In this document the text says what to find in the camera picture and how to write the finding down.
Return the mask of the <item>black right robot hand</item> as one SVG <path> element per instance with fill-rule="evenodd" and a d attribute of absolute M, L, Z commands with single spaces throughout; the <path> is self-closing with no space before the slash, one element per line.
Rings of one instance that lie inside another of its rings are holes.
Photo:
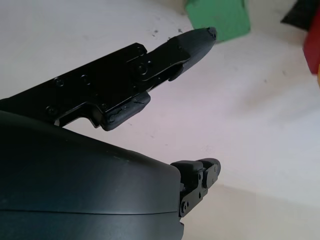
<path fill-rule="evenodd" d="M 151 52 L 139 43 L 0 101 L 3 240 L 180 240 L 186 216 L 217 181 L 217 159 L 166 164 L 69 131 L 111 131 L 142 111 L 214 46 L 214 27 Z"/>

